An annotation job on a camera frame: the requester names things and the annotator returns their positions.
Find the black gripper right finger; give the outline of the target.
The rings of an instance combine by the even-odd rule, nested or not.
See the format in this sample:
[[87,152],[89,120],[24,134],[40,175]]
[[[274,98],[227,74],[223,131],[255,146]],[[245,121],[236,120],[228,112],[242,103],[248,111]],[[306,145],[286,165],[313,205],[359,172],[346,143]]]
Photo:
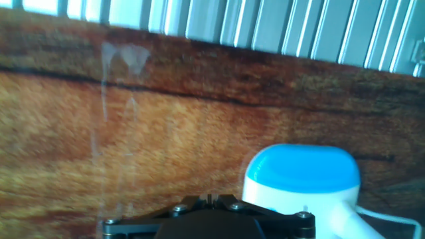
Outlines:
[[215,238],[315,238],[315,217],[310,212],[280,214],[234,195],[212,194],[210,205],[220,214],[212,220]]

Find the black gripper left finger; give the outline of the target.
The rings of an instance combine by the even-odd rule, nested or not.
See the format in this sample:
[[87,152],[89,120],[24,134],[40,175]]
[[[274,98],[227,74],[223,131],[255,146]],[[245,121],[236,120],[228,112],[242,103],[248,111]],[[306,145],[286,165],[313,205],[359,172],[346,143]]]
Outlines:
[[132,218],[108,218],[102,221],[102,239],[133,238],[136,234],[155,235],[162,224],[190,212],[207,209],[210,195],[186,196],[180,202]]

